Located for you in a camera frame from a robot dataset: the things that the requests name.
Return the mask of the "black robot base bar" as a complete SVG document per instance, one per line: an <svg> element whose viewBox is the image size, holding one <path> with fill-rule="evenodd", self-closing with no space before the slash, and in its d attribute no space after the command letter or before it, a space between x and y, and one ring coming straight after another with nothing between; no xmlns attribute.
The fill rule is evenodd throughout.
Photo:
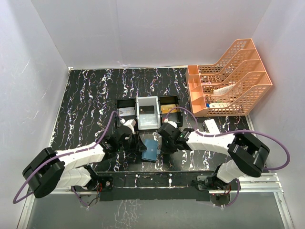
<svg viewBox="0 0 305 229"><path fill-rule="evenodd" d="M162 172L98 172L91 173L92 181L77 191L89 191L98 195L100 201L115 200L170 200L194 199L210 201L213 194L224 196L240 190L234 179L228 187L208 187L205 180L211 172L162 171Z"/></svg>

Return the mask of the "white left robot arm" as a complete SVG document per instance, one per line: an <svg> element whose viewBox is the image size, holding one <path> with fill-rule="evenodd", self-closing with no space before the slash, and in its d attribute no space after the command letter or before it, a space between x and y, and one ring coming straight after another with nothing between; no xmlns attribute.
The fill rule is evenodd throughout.
<svg viewBox="0 0 305 229"><path fill-rule="evenodd" d="M29 163L22 175L36 198L62 187L95 190L99 177L90 164L116 157L122 150L141 153L146 149L139 133L123 125L102 140L76 149L55 151L47 147Z"/></svg>

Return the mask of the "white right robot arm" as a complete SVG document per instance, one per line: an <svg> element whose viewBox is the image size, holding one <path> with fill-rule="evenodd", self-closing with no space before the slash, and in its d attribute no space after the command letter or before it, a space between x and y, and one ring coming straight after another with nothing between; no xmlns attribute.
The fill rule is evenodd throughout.
<svg viewBox="0 0 305 229"><path fill-rule="evenodd" d="M192 128L179 128L167 122L157 133L162 137L166 152L177 150L206 150L231 157L206 179L205 186L224 189L231 181L241 176L260 177L270 149L251 133L240 132L222 136L210 135Z"/></svg>

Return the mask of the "blue card holder wallet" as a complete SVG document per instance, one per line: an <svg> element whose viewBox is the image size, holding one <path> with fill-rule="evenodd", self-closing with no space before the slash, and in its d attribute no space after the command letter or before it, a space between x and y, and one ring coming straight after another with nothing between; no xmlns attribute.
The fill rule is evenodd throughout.
<svg viewBox="0 0 305 229"><path fill-rule="evenodd" d="M156 162L158 155L158 142L146 139L144 142L146 150L142 152L142 160L147 162Z"/></svg>

